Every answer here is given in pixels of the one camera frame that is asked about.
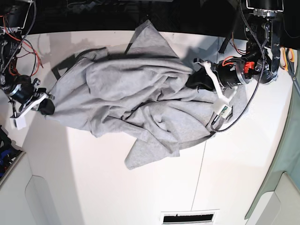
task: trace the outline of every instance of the gray cloth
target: gray cloth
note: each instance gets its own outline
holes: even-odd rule
[[[128,169],[179,156],[213,135],[216,94],[186,88],[191,73],[147,21],[126,54],[109,55],[104,48],[80,57],[51,91],[56,110],[46,118],[96,137],[125,132],[137,138],[125,159]],[[239,92],[244,97],[235,101],[244,105],[245,90]]]

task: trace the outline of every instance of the air vent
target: air vent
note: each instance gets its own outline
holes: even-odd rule
[[[162,212],[162,225],[213,225],[217,210],[190,211],[190,212]]]

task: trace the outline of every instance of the white table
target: white table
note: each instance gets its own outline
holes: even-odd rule
[[[51,68],[66,57],[103,46],[122,52],[132,35],[132,31],[83,31],[29,36],[45,67],[36,76],[42,86],[51,86],[55,82]],[[230,45],[225,55],[217,55],[221,38],[162,35],[185,62],[236,55]],[[30,74],[32,57],[18,61],[20,73]],[[247,86],[249,96],[255,85]],[[0,98],[0,123],[28,153],[33,175],[47,180],[63,225],[158,225],[161,211],[216,209],[216,224],[242,225],[276,152],[291,90],[289,75],[280,70],[278,80],[259,88],[248,113],[228,132],[182,150],[179,158],[132,171],[124,159],[135,138],[125,133],[95,138],[35,112],[27,116],[27,128],[12,130],[5,98]]]

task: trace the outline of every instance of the scissors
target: scissors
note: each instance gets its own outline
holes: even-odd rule
[[[296,75],[295,75],[295,55],[294,55],[294,51],[291,48],[287,48],[285,49],[284,47],[282,48],[282,55],[283,55],[283,59],[285,64],[282,65],[281,63],[280,68],[282,68],[283,70],[287,71],[289,73],[289,75],[292,78],[292,82],[296,88],[296,91],[298,93],[298,95],[300,96],[300,86],[299,83],[297,81]]]

